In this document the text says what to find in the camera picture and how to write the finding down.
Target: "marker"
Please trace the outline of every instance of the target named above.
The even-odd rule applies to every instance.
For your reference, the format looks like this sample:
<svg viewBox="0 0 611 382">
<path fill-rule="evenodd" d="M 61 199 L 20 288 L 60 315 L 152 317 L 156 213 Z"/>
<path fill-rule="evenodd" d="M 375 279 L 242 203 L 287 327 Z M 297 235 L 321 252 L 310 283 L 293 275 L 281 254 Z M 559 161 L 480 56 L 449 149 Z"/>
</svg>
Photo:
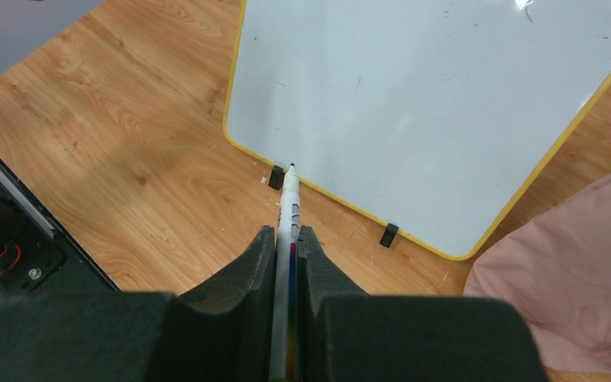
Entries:
<svg viewBox="0 0 611 382">
<path fill-rule="evenodd" d="M 273 333 L 270 341 L 269 380 L 300 380 L 298 375 L 298 342 L 296 329 L 296 296 L 298 263 L 296 247 L 301 231 L 301 199 L 298 175 L 292 163 L 282 183 L 278 218 L 277 266 Z"/>
</svg>

